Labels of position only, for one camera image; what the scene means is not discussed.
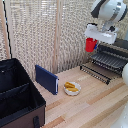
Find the black bin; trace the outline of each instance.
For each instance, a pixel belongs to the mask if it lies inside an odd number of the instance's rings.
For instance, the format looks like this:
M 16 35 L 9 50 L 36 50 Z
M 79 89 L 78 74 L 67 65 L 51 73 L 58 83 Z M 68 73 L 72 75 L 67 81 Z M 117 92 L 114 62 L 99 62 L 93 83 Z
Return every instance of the black bin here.
M 17 59 L 0 61 L 0 128 L 40 128 L 46 101 Z

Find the blue folder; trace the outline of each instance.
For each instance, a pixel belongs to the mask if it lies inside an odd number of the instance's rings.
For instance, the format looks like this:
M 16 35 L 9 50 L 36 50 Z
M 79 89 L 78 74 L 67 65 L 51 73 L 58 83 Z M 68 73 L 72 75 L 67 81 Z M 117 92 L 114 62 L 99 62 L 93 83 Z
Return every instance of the blue folder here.
M 35 66 L 36 69 L 36 82 L 51 92 L 53 95 L 58 93 L 58 77 L 46 69 Z

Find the red component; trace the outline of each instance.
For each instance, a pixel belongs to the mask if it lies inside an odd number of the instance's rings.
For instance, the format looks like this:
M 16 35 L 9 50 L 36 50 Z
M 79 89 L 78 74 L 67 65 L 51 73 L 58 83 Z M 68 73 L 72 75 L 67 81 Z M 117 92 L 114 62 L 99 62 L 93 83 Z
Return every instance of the red component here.
M 87 52 L 93 52 L 96 43 L 97 43 L 97 40 L 93 41 L 93 38 L 87 38 L 86 39 L 86 47 L 85 47 L 85 50 Z

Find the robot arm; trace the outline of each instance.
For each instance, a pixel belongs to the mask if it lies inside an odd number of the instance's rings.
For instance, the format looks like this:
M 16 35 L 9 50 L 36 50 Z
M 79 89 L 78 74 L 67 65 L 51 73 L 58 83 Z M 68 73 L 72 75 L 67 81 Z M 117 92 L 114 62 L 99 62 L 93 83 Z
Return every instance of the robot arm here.
M 92 6 L 91 15 L 93 18 L 98 18 L 101 6 L 109 0 L 97 0 Z
M 96 0 L 92 6 L 92 16 L 106 21 L 118 22 L 124 19 L 127 6 L 123 0 Z
M 102 31 L 98 31 L 97 26 L 88 24 L 85 36 L 108 44 L 113 44 L 116 40 L 118 29 L 112 25 L 114 22 L 122 20 L 127 13 L 127 6 L 123 0 L 96 0 L 92 6 L 91 14 L 94 18 L 105 20 Z

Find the wooden table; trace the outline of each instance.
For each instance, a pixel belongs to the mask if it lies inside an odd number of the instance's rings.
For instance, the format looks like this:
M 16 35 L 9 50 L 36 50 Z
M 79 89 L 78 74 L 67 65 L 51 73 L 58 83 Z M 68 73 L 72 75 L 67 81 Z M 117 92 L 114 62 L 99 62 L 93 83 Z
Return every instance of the wooden table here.
M 46 122 L 43 128 L 110 128 L 128 101 L 128 87 L 122 78 L 106 85 L 79 67 L 57 76 L 57 95 L 52 95 L 35 82 L 46 100 Z M 77 96 L 68 96 L 64 92 L 63 86 L 67 81 L 81 85 L 82 89 Z

